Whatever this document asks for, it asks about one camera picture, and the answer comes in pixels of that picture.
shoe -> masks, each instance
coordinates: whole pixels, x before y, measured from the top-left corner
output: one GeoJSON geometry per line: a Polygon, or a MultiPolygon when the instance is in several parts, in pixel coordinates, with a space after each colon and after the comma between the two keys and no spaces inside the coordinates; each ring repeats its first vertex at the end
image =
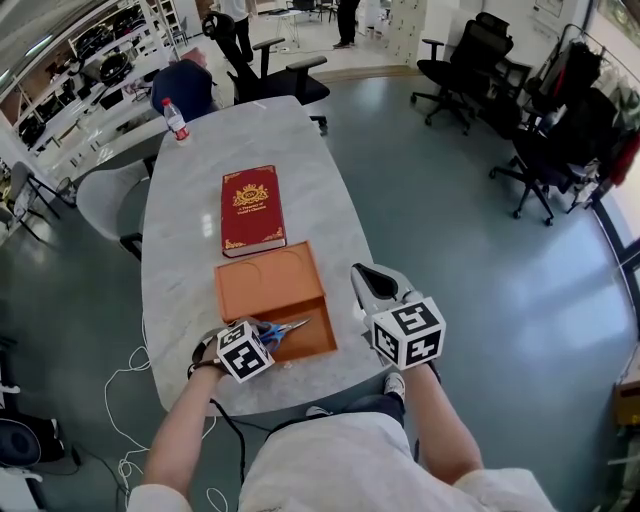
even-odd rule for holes
{"type": "Polygon", "coordinates": [[[399,373],[393,372],[384,379],[384,394],[395,393],[404,402],[404,379],[399,373]]]}
{"type": "Polygon", "coordinates": [[[331,416],[331,413],[322,407],[318,407],[317,405],[312,405],[307,409],[305,413],[307,418],[314,418],[316,416],[331,416]]]}

red book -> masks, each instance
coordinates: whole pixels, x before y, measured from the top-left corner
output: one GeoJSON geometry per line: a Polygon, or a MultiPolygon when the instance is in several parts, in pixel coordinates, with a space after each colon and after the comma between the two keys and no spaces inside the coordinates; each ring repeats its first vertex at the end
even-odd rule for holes
{"type": "Polygon", "coordinates": [[[222,177],[222,252],[229,258],[287,245],[273,165],[222,177]]]}

box lid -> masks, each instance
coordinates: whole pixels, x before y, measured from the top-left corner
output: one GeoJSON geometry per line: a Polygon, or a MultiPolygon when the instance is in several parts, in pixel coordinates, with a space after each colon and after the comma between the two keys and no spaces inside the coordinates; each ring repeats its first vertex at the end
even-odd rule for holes
{"type": "Polygon", "coordinates": [[[215,268],[225,322],[324,296],[308,242],[215,268]]]}

gray floor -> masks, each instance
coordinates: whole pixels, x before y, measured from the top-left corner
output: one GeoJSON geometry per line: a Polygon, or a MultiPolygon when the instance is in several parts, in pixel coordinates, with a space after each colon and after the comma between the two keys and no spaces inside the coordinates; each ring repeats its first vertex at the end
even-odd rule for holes
{"type": "MultiPolygon", "coordinates": [[[[444,387],[486,465],[529,468],[558,509],[589,510],[614,449],[611,386],[637,338],[612,254],[590,212],[559,213],[547,228],[532,199],[513,220],[521,185],[487,177],[508,160],[510,144],[482,121],[463,137],[447,113],[425,127],[427,105],[412,107],[409,95],[426,84],[421,77],[332,84],[313,111],[329,118],[325,140],[374,259],[433,296],[447,320],[444,387]]],[[[36,226],[47,245],[19,231],[0,248],[1,325],[19,341],[11,361],[22,410],[55,416],[70,440],[115,468],[131,446],[109,425],[103,387],[142,342],[140,269],[77,211],[58,209],[62,221],[36,226]]],[[[120,375],[109,396],[121,428],[149,443],[164,414],[151,374],[120,375]]],[[[250,419],[275,425],[303,409],[250,419]]],[[[253,457],[264,436],[243,430],[253,457]]],[[[219,424],[205,441],[195,510],[209,510],[208,486],[235,508],[238,452],[219,424]]],[[[90,458],[75,476],[45,476],[42,488],[51,510],[113,510],[114,483],[90,458]]]]}

white shirt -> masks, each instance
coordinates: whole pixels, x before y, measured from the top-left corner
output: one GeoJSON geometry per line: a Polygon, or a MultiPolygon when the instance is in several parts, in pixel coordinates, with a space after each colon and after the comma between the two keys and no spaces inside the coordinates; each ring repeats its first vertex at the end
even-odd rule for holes
{"type": "Polygon", "coordinates": [[[246,0],[220,0],[220,10],[222,14],[231,16],[233,21],[242,21],[249,16],[246,0]]]}
{"type": "MultiPolygon", "coordinates": [[[[474,471],[454,486],[411,458],[400,424],[380,413],[341,414],[273,434],[251,466],[240,512],[552,512],[531,472],[474,471]]],[[[173,489],[143,485],[128,512],[190,512],[173,489]]]]}

